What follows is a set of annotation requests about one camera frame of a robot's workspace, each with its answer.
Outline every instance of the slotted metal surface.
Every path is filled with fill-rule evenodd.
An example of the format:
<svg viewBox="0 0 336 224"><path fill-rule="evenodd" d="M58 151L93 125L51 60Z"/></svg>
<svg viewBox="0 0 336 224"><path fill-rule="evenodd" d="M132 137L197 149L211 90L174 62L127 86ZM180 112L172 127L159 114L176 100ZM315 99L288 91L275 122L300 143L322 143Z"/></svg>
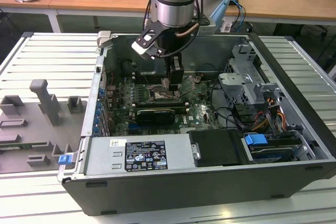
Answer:
<svg viewBox="0 0 336 224"><path fill-rule="evenodd" d="M293 83L336 136L336 85L295 42L285 38L261 37ZM270 82L272 74L261 66Z"/></svg>
<svg viewBox="0 0 336 224"><path fill-rule="evenodd" d="M71 95L87 100L97 56L97 34L40 34L24 38L0 75L0 99L18 95L37 102L29 90L33 79L46 79L49 94L58 101Z"/></svg>

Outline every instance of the blue latch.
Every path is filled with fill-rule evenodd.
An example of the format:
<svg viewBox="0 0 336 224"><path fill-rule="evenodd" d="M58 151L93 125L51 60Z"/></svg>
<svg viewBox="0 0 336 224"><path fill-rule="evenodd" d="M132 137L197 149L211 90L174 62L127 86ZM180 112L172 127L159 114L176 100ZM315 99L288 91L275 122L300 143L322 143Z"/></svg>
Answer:
<svg viewBox="0 0 336 224"><path fill-rule="evenodd" d="M58 158L59 165L72 165L72 154L63 154Z"/></svg>
<svg viewBox="0 0 336 224"><path fill-rule="evenodd" d="M244 137L247 145L251 144L268 144L265 135L263 134L248 134Z"/></svg>

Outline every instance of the gray 3d-printed part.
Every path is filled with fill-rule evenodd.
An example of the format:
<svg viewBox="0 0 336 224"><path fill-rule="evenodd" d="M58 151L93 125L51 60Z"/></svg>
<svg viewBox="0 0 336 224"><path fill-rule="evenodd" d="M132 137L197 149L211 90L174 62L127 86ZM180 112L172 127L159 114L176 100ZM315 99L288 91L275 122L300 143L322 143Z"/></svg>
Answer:
<svg viewBox="0 0 336 224"><path fill-rule="evenodd" d="M19 135L0 136L0 144L14 144L21 140Z"/></svg>
<svg viewBox="0 0 336 224"><path fill-rule="evenodd" d="M50 159L48 159L46 154L43 154L43 155L29 155L28 159L27 159L27 163L30 166L50 165Z"/></svg>
<svg viewBox="0 0 336 224"><path fill-rule="evenodd" d="M80 97L69 97L67 106L70 114L83 112L83 104Z"/></svg>
<svg viewBox="0 0 336 224"><path fill-rule="evenodd" d="M59 122L58 109L54 106L53 101L47 91L47 80L35 79L31 82L29 89L37 94L43 110L46 112L51 124L57 125Z"/></svg>
<svg viewBox="0 0 336 224"><path fill-rule="evenodd" d="M53 144L48 141L46 144L35 144L32 145L32 149L36 151L51 151L54 148Z"/></svg>
<svg viewBox="0 0 336 224"><path fill-rule="evenodd" d="M27 121L25 119L4 119L4 120L0 120L0 129L25 127L26 125L27 125Z"/></svg>
<svg viewBox="0 0 336 224"><path fill-rule="evenodd" d="M60 150L59 146L57 144L54 145L54 149L52 150L51 156L58 161L58 158L60 155L62 155L63 152Z"/></svg>
<svg viewBox="0 0 336 224"><path fill-rule="evenodd" d="M70 147L70 144L67 144L67 145L65 146L65 151L64 151L64 153L70 153L70 152L72 152L72 149L71 149L71 147Z"/></svg>
<svg viewBox="0 0 336 224"><path fill-rule="evenodd" d="M0 109L5 115L19 115L17 106L24 106L18 95L6 95L0 103Z"/></svg>
<svg viewBox="0 0 336 224"><path fill-rule="evenodd" d="M54 94L50 94L49 96L50 96L52 105L55 107L56 111L59 112L61 105L57 101L57 97ZM45 114L46 112L44 111L42 104L39 103L38 106L40 107L42 113Z"/></svg>
<svg viewBox="0 0 336 224"><path fill-rule="evenodd" d="M69 144L66 145L64 152L61 151L59 146L57 144L54 145L54 149L52 150L51 156L58 161L59 156L62 154L70 153L72 152L72 149Z"/></svg>

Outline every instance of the sticker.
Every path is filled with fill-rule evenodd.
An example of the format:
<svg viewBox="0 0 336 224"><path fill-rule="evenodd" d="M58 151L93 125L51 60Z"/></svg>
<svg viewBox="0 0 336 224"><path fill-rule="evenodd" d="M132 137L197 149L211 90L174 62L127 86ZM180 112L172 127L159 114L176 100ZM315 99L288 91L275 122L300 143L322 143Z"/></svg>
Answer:
<svg viewBox="0 0 336 224"><path fill-rule="evenodd" d="M164 141L125 142L125 170L137 172L168 169Z"/></svg>
<svg viewBox="0 0 336 224"><path fill-rule="evenodd" d="M127 139L111 139L110 147L114 146L125 146Z"/></svg>

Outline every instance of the aluminum profile table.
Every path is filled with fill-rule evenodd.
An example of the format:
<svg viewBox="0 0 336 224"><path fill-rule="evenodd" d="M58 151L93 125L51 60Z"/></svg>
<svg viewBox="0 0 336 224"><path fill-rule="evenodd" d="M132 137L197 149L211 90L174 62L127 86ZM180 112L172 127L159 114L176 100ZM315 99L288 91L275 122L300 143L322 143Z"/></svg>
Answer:
<svg viewBox="0 0 336 224"><path fill-rule="evenodd" d="M261 40L301 91L313 109L336 136L336 84L295 42L285 37L261 36ZM261 66L270 82L275 82L266 66Z"/></svg>
<svg viewBox="0 0 336 224"><path fill-rule="evenodd" d="M38 101L29 90L33 79L48 80L49 94L58 101L71 95L87 100L96 58L97 34L34 33L22 37L0 66L0 99L19 95Z"/></svg>
<svg viewBox="0 0 336 224"><path fill-rule="evenodd" d="M66 91L79 89L83 92L83 99L87 98L85 95L88 95L90 85L83 81L88 81L93 75L97 56L96 44L93 44L95 39L96 34L39 33L31 38L22 38L0 67L0 83L11 81L13 84L2 86L1 94L14 91L17 94L28 94L23 83L30 81L35 74L49 73L52 78L49 88L60 99L66 98ZM329 124L334 119L325 112L332 110L329 103L336 103L333 82L295 42L283 37L261 39L332 130ZM12 73L16 74L17 79L9 79L8 76L14 78ZM26 102L35 99L31 94L23 98ZM89 217L57 181L56 174L57 171L0 175L1 224L336 222L336 177L313 182L286 199Z"/></svg>

